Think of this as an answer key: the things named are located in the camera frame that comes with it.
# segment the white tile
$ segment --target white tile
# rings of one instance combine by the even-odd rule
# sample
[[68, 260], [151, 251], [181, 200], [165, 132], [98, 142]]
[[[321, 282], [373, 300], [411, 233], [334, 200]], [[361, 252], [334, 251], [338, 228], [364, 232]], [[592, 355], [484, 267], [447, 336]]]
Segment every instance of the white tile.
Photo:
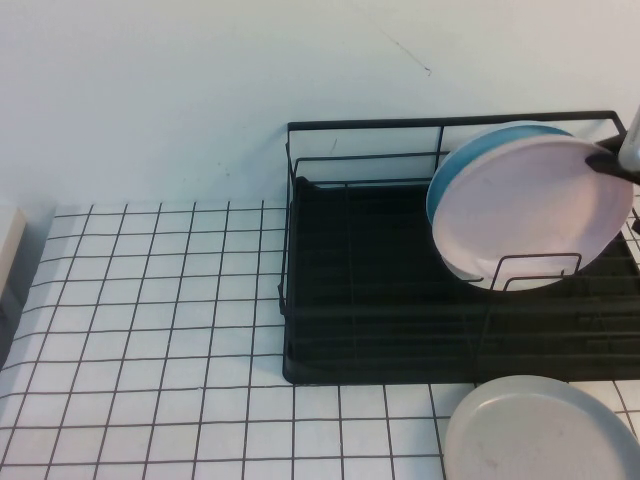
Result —
[[338, 418], [338, 387], [296, 387], [296, 418]]
[[280, 275], [260, 275], [258, 278], [258, 298], [278, 298]]
[[167, 354], [169, 331], [134, 331], [129, 337], [125, 357], [162, 358]]
[[142, 278], [147, 257], [113, 257], [109, 265], [108, 279]]
[[151, 256], [145, 276], [147, 278], [179, 277], [182, 275], [184, 257], [184, 254]]
[[393, 467], [396, 480], [443, 480], [439, 458], [394, 458]]
[[106, 424], [111, 398], [110, 393], [75, 393], [71, 395], [64, 424], [70, 426]]
[[163, 360], [125, 361], [118, 390], [146, 390], [160, 386]]
[[251, 328], [215, 328], [211, 355], [250, 355]]
[[391, 460], [388, 458], [347, 458], [344, 480], [391, 480]]
[[160, 393], [156, 423], [198, 422], [201, 406], [202, 390], [200, 389], [165, 390]]
[[87, 216], [77, 217], [56, 217], [51, 222], [49, 237], [62, 237], [66, 235], [82, 235], [84, 225], [87, 223]]
[[52, 332], [89, 330], [95, 307], [58, 307], [51, 323]]
[[31, 287], [29, 289], [27, 303], [24, 305], [24, 310], [56, 305], [64, 285], [63, 283], [45, 283], [44, 285]]
[[110, 425], [153, 423], [158, 394], [156, 392], [118, 392], [113, 400]]
[[627, 410], [640, 410], [640, 380], [618, 380], [616, 385]]
[[253, 300], [218, 302], [216, 327], [250, 327], [253, 325]]
[[133, 329], [171, 328], [174, 309], [173, 303], [139, 304], [133, 320]]
[[227, 212], [196, 212], [193, 217], [193, 232], [223, 232], [227, 221]]
[[69, 272], [69, 280], [103, 280], [108, 266], [108, 258], [76, 258]]
[[157, 218], [153, 213], [125, 215], [120, 233], [153, 233]]
[[260, 254], [260, 273], [280, 273], [282, 271], [282, 252], [262, 252]]
[[256, 276], [237, 275], [220, 277], [218, 298], [220, 300], [249, 300], [256, 295]]
[[162, 212], [192, 212], [195, 208], [194, 202], [162, 202], [160, 211]]
[[206, 357], [209, 355], [211, 329], [174, 330], [169, 357]]
[[218, 275], [220, 273], [219, 253], [190, 253], [184, 265], [185, 275]]
[[277, 300], [258, 300], [256, 303], [256, 325], [284, 325]]
[[431, 393], [438, 417], [450, 417], [458, 404], [473, 390], [468, 383], [433, 384]]
[[57, 430], [16, 430], [9, 445], [6, 463], [49, 463]]
[[218, 277], [183, 278], [180, 287], [180, 301], [215, 300], [218, 289]]
[[4, 368], [22, 362], [34, 362], [38, 358], [44, 338], [44, 334], [36, 334], [14, 341], [4, 363]]
[[197, 425], [158, 426], [153, 431], [149, 460], [191, 460], [197, 437]]
[[128, 330], [131, 327], [134, 305], [100, 305], [91, 330]]
[[208, 387], [246, 387], [249, 357], [214, 357], [209, 361]]
[[33, 285], [45, 282], [54, 282], [57, 280], [65, 280], [69, 267], [71, 266], [70, 258], [61, 258], [60, 260], [52, 260], [50, 262], [42, 262], [38, 265], [35, 277], [33, 277]]
[[116, 386], [120, 362], [81, 363], [74, 392], [96, 392], [113, 390]]
[[151, 427], [109, 427], [102, 449], [103, 462], [135, 462], [147, 456]]
[[242, 462], [198, 462], [194, 480], [241, 480]]
[[116, 238], [115, 235], [82, 237], [77, 256], [108, 257], [113, 253]]
[[84, 350], [84, 360], [118, 360], [124, 354], [126, 332], [90, 333]]
[[94, 465], [53, 465], [47, 480], [93, 480]]
[[287, 211], [284, 208], [277, 210], [265, 210], [262, 214], [262, 229], [283, 229], [285, 227], [286, 215]]
[[191, 463], [150, 463], [147, 478], [153, 480], [191, 480]]
[[260, 250], [281, 252], [284, 246], [284, 230], [266, 230], [262, 232]]
[[202, 425], [198, 444], [199, 460], [242, 458], [244, 449], [243, 423], [213, 423]]
[[256, 327], [254, 355], [279, 354], [284, 349], [284, 327]]
[[210, 327], [215, 303], [179, 303], [176, 307], [175, 328]]
[[0, 399], [0, 427], [13, 427], [16, 424], [23, 398], [24, 395], [11, 395]]
[[343, 418], [385, 418], [381, 385], [340, 387]]
[[161, 213], [156, 233], [188, 232], [191, 213]]
[[204, 399], [202, 420], [205, 422], [245, 421], [247, 390], [247, 388], [208, 389]]
[[96, 480], [142, 480], [144, 465], [99, 465]]
[[162, 388], [204, 387], [206, 358], [167, 360]]
[[432, 417], [428, 385], [387, 385], [389, 417]]
[[27, 395], [18, 418], [20, 427], [58, 427], [68, 395]]
[[258, 253], [225, 253], [222, 261], [222, 274], [258, 273]]
[[121, 235], [115, 255], [148, 255], [153, 235]]
[[90, 305], [98, 303], [102, 282], [73, 282], [65, 284], [60, 305]]
[[71, 360], [77, 362], [84, 347], [85, 333], [49, 334], [44, 342], [40, 360]]
[[185, 253], [187, 248], [186, 233], [159, 233], [153, 240], [152, 254]]
[[40, 363], [31, 380], [30, 392], [68, 392], [76, 373], [75, 363]]
[[227, 230], [260, 230], [260, 210], [230, 211]]
[[115, 235], [120, 229], [122, 215], [91, 215], [84, 233]]
[[342, 441], [347, 457], [389, 455], [387, 422], [385, 420], [345, 420]]
[[58, 238], [56, 240], [47, 240], [44, 244], [44, 250], [40, 261], [52, 260], [61, 257], [73, 257], [78, 247], [80, 237]]
[[433, 420], [390, 420], [389, 428], [394, 455], [438, 453], [438, 437]]
[[282, 376], [282, 355], [273, 357], [253, 357], [251, 385], [289, 385]]
[[251, 390], [249, 420], [291, 420], [293, 388], [254, 388]]
[[223, 242], [224, 233], [192, 233], [188, 253], [218, 253]]
[[609, 410], [620, 412], [624, 409], [613, 382], [571, 382], [571, 386], [601, 401]]
[[296, 422], [295, 428], [296, 456], [336, 457], [340, 455], [339, 422]]
[[175, 302], [179, 285], [178, 278], [146, 278], [142, 282], [140, 302]]
[[100, 303], [135, 303], [139, 291], [140, 280], [107, 280], [100, 295]]
[[225, 252], [257, 252], [259, 247], [260, 232], [227, 232]]
[[104, 428], [63, 428], [53, 461], [56, 463], [95, 462]]
[[288, 479], [290, 477], [291, 460], [269, 460], [253, 462], [251, 460], [248, 460], [245, 463], [245, 480], [282, 480]]
[[250, 423], [247, 458], [290, 457], [291, 426], [291, 422]]

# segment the countertop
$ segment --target countertop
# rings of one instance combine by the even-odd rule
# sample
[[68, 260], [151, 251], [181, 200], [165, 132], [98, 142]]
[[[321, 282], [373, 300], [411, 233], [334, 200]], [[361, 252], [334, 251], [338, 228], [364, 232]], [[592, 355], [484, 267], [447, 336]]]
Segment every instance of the countertop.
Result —
[[[59, 209], [0, 372], [0, 480], [442, 480], [473, 385], [283, 379], [284, 221], [278, 202]], [[640, 428], [640, 381], [574, 385]]]

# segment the dish rack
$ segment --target dish rack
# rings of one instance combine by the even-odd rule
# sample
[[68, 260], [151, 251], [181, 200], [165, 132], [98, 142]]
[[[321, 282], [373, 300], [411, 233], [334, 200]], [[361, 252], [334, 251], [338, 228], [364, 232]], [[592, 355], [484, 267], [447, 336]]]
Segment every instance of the dish rack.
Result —
[[[476, 288], [449, 272], [435, 248], [425, 195], [438, 162], [448, 153], [442, 148], [447, 129], [516, 120], [609, 122], [625, 132], [612, 111], [288, 125], [287, 222], [279, 285], [285, 317], [283, 374], [288, 381], [449, 383], [514, 374], [565, 381], [640, 376], [640, 276], [629, 250], [638, 247], [640, 237], [631, 230], [618, 234], [582, 270], [578, 253], [554, 254], [575, 258], [575, 270], [560, 273], [559, 282], [527, 291], [510, 292], [509, 284], [506, 292]], [[293, 137], [300, 132], [415, 128], [435, 129], [434, 149], [292, 159]], [[409, 156], [432, 159], [431, 171], [412, 178], [348, 181], [313, 180], [299, 172], [311, 163]], [[632, 214], [637, 219], [635, 210]], [[510, 258], [518, 257], [505, 257], [501, 263]]]

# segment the white plate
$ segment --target white plate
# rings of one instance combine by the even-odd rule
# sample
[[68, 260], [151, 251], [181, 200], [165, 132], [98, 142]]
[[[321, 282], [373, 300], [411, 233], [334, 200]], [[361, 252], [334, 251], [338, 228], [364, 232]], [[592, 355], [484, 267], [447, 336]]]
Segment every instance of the white plate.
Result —
[[[620, 231], [633, 202], [631, 183], [585, 164], [601, 151], [584, 140], [544, 135], [472, 162], [449, 184], [436, 211], [433, 236], [443, 259], [487, 279], [506, 255], [577, 253], [580, 268], [588, 265]], [[577, 261], [572, 255], [509, 259], [496, 284], [535, 288], [547, 281], [508, 281], [569, 275]]]
[[458, 406], [444, 448], [447, 480], [632, 480], [640, 447], [595, 398], [543, 377], [481, 385]]

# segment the tile grout line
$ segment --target tile grout line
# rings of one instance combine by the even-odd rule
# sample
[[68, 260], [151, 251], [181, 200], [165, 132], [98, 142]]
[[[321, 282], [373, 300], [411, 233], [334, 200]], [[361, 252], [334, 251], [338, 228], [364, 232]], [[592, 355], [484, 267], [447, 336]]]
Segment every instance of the tile grout line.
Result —
[[[113, 254], [116, 251], [116, 246], [118, 245], [118, 240], [120, 238], [120, 231], [122, 230], [122, 224], [124, 223], [124, 218], [127, 212], [127, 206], [125, 206], [124, 213], [120, 217], [120, 225], [118, 227], [118, 233], [116, 234], [115, 241], [113, 242], [113, 247], [111, 248], [111, 256], [109, 257], [109, 261], [107, 262], [107, 268], [104, 272], [104, 278], [102, 279], [102, 283], [100, 285], [100, 290], [98, 291], [98, 297], [96, 299], [96, 306], [93, 309], [93, 313], [91, 315], [91, 320], [89, 322], [89, 327], [85, 334], [84, 344], [82, 345], [82, 351], [80, 352], [80, 358], [76, 365], [76, 371], [73, 374], [73, 380], [71, 381], [71, 386], [69, 387], [69, 395], [67, 396], [67, 401], [65, 402], [64, 410], [62, 411], [62, 418], [60, 419], [60, 428], [56, 433], [56, 439], [53, 442], [53, 449], [51, 450], [51, 456], [49, 458], [49, 465], [47, 465], [47, 470], [44, 475], [44, 480], [49, 478], [49, 473], [51, 472], [51, 464], [53, 463], [53, 458], [56, 454], [56, 449], [58, 448], [58, 442], [60, 441], [60, 435], [62, 434], [62, 429], [64, 422], [67, 418], [67, 412], [69, 410], [69, 404], [71, 403], [71, 397], [73, 395], [73, 389], [76, 384], [76, 379], [78, 378], [78, 372], [80, 371], [80, 366], [82, 365], [82, 358], [84, 357], [84, 353], [87, 349], [87, 344], [89, 343], [89, 335], [91, 335], [91, 327], [93, 326], [93, 322], [96, 318], [96, 313], [98, 312], [98, 305], [100, 305], [100, 298], [102, 297], [102, 292], [104, 291], [105, 283], [107, 282], [107, 275], [109, 272], [109, 268], [111, 267], [111, 261], [113, 260]], [[91, 219], [91, 215], [87, 215], [87, 223]]]
[[227, 241], [227, 225], [229, 224], [229, 206], [231, 202], [227, 202], [227, 211], [225, 215], [225, 231], [222, 236], [222, 252], [220, 252], [220, 265], [218, 266], [218, 282], [216, 284], [216, 301], [213, 305], [213, 316], [211, 318], [211, 333], [209, 334], [209, 355], [207, 357], [207, 366], [204, 372], [204, 388], [202, 389], [202, 398], [200, 399], [200, 417], [198, 422], [198, 432], [196, 434], [196, 444], [193, 452], [193, 467], [191, 470], [191, 478], [192, 480], [196, 477], [196, 466], [198, 460], [198, 450], [200, 448], [200, 435], [202, 434], [202, 419], [204, 417], [204, 406], [207, 397], [207, 383], [209, 381], [209, 368], [211, 366], [211, 351], [213, 349], [213, 336], [215, 334], [215, 325], [216, 325], [216, 314], [218, 310], [218, 294], [220, 293], [220, 276], [222, 274], [222, 266], [224, 262], [224, 248], [225, 243]]
[[115, 385], [113, 387], [113, 392], [111, 395], [111, 403], [109, 405], [109, 413], [107, 414], [107, 419], [105, 421], [105, 429], [104, 432], [102, 434], [102, 439], [100, 440], [100, 448], [98, 450], [98, 458], [96, 460], [96, 468], [93, 471], [93, 480], [96, 480], [96, 478], [98, 477], [98, 467], [100, 465], [100, 460], [102, 459], [102, 452], [104, 451], [104, 444], [105, 441], [107, 439], [107, 433], [109, 431], [109, 422], [111, 421], [111, 415], [113, 413], [113, 405], [115, 404], [116, 401], [116, 395], [118, 392], [118, 384], [120, 383], [120, 378], [122, 376], [122, 369], [124, 368], [124, 362], [125, 362], [125, 358], [127, 356], [127, 350], [129, 348], [129, 340], [131, 339], [131, 333], [133, 332], [133, 323], [135, 322], [136, 319], [136, 313], [138, 310], [138, 302], [140, 301], [140, 296], [142, 295], [142, 287], [144, 285], [144, 278], [145, 278], [145, 274], [147, 273], [147, 267], [149, 266], [149, 259], [151, 258], [151, 250], [153, 249], [153, 243], [155, 240], [155, 229], [158, 227], [158, 221], [160, 220], [160, 211], [162, 209], [162, 204], [160, 204], [160, 206], [158, 207], [158, 212], [156, 213], [156, 223], [155, 223], [155, 227], [154, 227], [154, 233], [151, 234], [151, 242], [149, 242], [149, 251], [148, 251], [148, 255], [144, 264], [144, 270], [142, 271], [142, 279], [140, 280], [140, 286], [138, 287], [138, 295], [136, 297], [136, 303], [134, 304], [133, 307], [133, 313], [131, 315], [131, 323], [130, 323], [130, 327], [129, 327], [129, 332], [127, 333], [127, 338], [125, 340], [124, 343], [124, 349], [122, 351], [122, 358], [120, 359], [120, 366], [118, 367], [118, 374], [116, 376], [116, 382]]
[[[184, 247], [184, 259], [182, 260], [182, 272], [184, 273], [184, 267], [187, 264], [187, 252], [189, 251], [189, 241], [191, 240], [191, 228], [193, 227], [193, 218], [195, 216], [196, 204], [193, 204], [193, 210], [191, 212], [191, 225], [189, 227], [189, 233], [187, 234], [187, 242]], [[162, 373], [160, 374], [160, 386], [158, 387], [158, 395], [156, 395], [156, 406], [153, 411], [153, 424], [151, 426], [151, 432], [149, 433], [149, 443], [147, 445], [147, 455], [145, 457], [144, 468], [142, 469], [142, 480], [145, 480], [147, 476], [147, 466], [149, 464], [149, 456], [151, 455], [151, 445], [153, 443], [153, 434], [155, 433], [155, 424], [158, 417], [158, 408], [160, 406], [160, 397], [162, 395], [162, 385], [164, 384], [164, 376], [167, 370], [167, 362], [169, 361], [169, 350], [171, 349], [171, 338], [173, 337], [173, 327], [176, 321], [176, 311], [178, 310], [178, 299], [180, 298], [180, 290], [182, 288], [182, 278], [178, 281], [178, 291], [176, 292], [176, 301], [173, 307], [173, 316], [171, 318], [171, 329], [169, 330], [169, 339], [167, 341], [167, 349], [165, 351], [165, 358], [162, 363]]]
[[262, 222], [264, 220], [264, 209], [260, 213], [260, 235], [258, 237], [258, 266], [256, 271], [256, 284], [254, 292], [254, 304], [253, 304], [253, 330], [251, 331], [251, 360], [249, 362], [249, 380], [247, 385], [247, 411], [245, 414], [244, 424], [244, 445], [242, 447], [242, 467], [240, 471], [240, 479], [245, 480], [246, 465], [247, 465], [247, 443], [249, 440], [249, 409], [251, 408], [251, 383], [253, 381], [253, 362], [254, 362], [254, 348], [256, 341], [256, 318], [258, 315], [258, 287], [260, 286], [260, 250], [262, 249]]
[[[91, 207], [89, 209], [89, 214], [87, 215], [87, 218], [84, 221], [84, 226], [82, 227], [82, 232], [84, 233], [84, 231], [87, 228], [87, 224], [89, 223], [89, 216], [91, 215], [91, 211], [92, 211], [93, 207]], [[75, 254], [78, 253], [78, 249], [80, 248], [80, 240], [78, 240], [78, 243], [76, 245], [75, 248]], [[66, 278], [69, 278], [69, 275], [71, 274], [71, 269], [73, 268], [73, 262], [74, 262], [75, 256], [73, 257], [73, 259], [71, 260], [71, 262], [69, 263], [69, 270], [67, 271], [67, 275]], [[66, 287], [66, 283], [62, 285], [62, 288], [60, 289], [60, 293], [58, 295], [58, 301], [56, 302], [56, 305], [53, 308], [53, 312], [51, 313], [51, 320], [49, 320], [49, 326], [47, 327], [47, 331], [44, 334], [44, 338], [42, 339], [42, 344], [40, 345], [40, 350], [38, 351], [38, 356], [36, 357], [36, 361], [33, 365], [33, 369], [31, 370], [31, 374], [29, 376], [29, 381], [27, 382], [27, 386], [25, 387], [25, 391], [24, 391], [24, 395], [22, 397], [22, 400], [20, 402], [20, 407], [18, 408], [18, 413], [16, 414], [16, 419], [14, 422], [14, 428], [12, 428], [11, 433], [9, 434], [9, 439], [7, 440], [7, 445], [5, 447], [4, 453], [2, 455], [2, 461], [0, 462], [0, 470], [2, 469], [2, 466], [5, 464], [6, 460], [7, 460], [7, 454], [9, 453], [9, 448], [11, 447], [11, 441], [13, 440], [13, 436], [15, 434], [15, 427], [18, 425], [18, 421], [20, 420], [20, 414], [22, 413], [22, 409], [24, 408], [24, 403], [27, 400], [27, 395], [29, 394], [29, 389], [31, 388], [31, 382], [33, 381], [33, 377], [35, 376], [36, 373], [36, 368], [38, 367], [37, 362], [38, 360], [40, 360], [40, 357], [42, 356], [42, 352], [44, 350], [44, 345], [47, 341], [47, 334], [49, 333], [49, 330], [51, 330], [51, 325], [53, 324], [53, 319], [56, 315], [56, 312], [58, 310], [58, 305], [60, 304], [60, 300], [62, 299], [62, 295], [64, 294], [64, 289]]]

